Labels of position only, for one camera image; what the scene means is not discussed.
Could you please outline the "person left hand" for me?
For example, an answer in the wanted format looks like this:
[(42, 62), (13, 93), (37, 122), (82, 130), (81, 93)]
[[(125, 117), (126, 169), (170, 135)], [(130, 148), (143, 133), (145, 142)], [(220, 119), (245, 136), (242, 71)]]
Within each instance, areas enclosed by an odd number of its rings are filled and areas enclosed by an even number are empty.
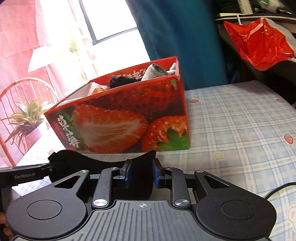
[(6, 214), (3, 212), (0, 213), (0, 224), (1, 224), (1, 233), (3, 232), (4, 236), (6, 237), (5, 240), (12, 240), (14, 237), (7, 224)]

